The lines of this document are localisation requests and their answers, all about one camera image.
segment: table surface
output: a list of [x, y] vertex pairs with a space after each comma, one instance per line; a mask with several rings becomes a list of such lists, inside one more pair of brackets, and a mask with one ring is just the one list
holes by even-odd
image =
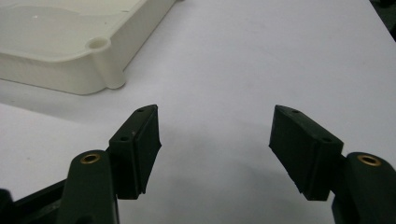
[[159, 106], [146, 195], [121, 223], [333, 223], [268, 147], [275, 105], [305, 112], [396, 167], [396, 44], [369, 1], [177, 2], [125, 70], [87, 96], [0, 80], [0, 188], [15, 200], [105, 149], [138, 107]]

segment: white tabletop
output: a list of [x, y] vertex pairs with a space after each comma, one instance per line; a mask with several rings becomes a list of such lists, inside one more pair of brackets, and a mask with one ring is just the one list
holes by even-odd
[[151, 104], [163, 147], [121, 223], [333, 223], [332, 196], [306, 201], [268, 147], [276, 104], [396, 167], [396, 44], [369, 1], [177, 2], [125, 73], [87, 96], [0, 80], [0, 188], [66, 178]]

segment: metal ring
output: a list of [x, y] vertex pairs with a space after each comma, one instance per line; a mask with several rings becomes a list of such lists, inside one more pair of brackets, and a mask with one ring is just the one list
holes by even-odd
[[81, 160], [79, 160], [82, 164], [92, 164], [100, 160], [100, 155], [97, 153], [92, 153], [85, 155]]
[[366, 165], [371, 165], [371, 166], [381, 165], [381, 161], [379, 159], [369, 155], [359, 155], [358, 159]]

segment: white plastic container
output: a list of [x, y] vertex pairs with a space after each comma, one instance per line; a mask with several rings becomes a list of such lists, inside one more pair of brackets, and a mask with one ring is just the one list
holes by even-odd
[[122, 70], [176, 0], [2, 0], [0, 78], [89, 94]]

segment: plastic tray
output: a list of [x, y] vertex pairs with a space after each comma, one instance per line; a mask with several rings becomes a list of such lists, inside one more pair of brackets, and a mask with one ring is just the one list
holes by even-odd
[[0, 78], [75, 94], [116, 89], [176, 0], [2, 0]]

